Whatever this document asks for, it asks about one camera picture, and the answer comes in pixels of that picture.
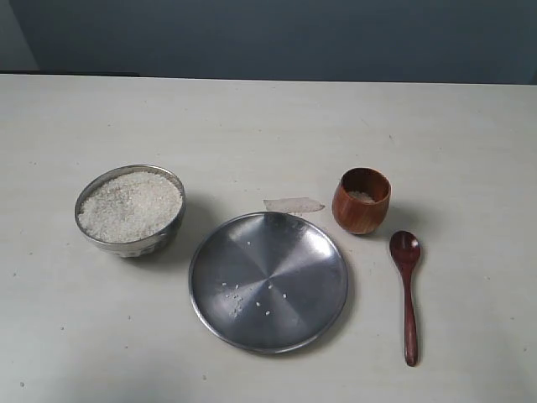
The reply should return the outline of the round steel plate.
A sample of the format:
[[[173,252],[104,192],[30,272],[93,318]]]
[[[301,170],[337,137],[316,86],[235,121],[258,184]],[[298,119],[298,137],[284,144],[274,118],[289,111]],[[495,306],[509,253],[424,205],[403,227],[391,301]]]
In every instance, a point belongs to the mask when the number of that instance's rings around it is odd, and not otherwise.
[[[316,225],[282,212],[223,223],[190,262],[189,294],[206,328],[255,353],[287,353],[323,335],[340,316],[348,266]]]

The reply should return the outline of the steel bowl of rice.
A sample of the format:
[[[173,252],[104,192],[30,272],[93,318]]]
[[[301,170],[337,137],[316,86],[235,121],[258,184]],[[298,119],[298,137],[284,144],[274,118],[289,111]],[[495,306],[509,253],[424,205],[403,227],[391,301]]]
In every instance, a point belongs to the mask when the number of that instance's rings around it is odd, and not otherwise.
[[[74,218],[98,249],[138,258],[175,238],[185,209],[185,188],[177,175],[154,165],[127,165],[89,183],[76,200]]]

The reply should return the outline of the clear tape strip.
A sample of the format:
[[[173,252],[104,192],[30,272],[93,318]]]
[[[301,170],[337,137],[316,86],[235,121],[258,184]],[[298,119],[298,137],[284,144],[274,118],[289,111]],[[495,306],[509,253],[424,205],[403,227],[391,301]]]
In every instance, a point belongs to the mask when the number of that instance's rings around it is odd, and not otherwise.
[[[309,197],[264,199],[263,204],[267,211],[283,213],[318,212],[325,208],[324,204]]]

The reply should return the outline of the dark wooden spoon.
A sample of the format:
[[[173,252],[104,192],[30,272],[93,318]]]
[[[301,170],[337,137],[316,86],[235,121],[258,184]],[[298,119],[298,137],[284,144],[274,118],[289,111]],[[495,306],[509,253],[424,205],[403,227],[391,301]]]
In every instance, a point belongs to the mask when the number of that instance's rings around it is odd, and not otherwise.
[[[412,233],[401,230],[392,235],[389,251],[404,288],[404,357],[406,364],[414,367],[418,363],[419,345],[412,296],[412,274],[420,260],[420,243]]]

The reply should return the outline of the brown wooden cup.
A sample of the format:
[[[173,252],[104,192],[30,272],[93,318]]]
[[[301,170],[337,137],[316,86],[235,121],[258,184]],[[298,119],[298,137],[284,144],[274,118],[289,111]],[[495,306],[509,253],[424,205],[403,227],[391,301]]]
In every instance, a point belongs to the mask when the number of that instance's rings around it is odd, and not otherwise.
[[[336,223],[354,235],[373,233],[387,216],[391,185],[385,175],[372,168],[345,172],[336,187],[331,212]]]

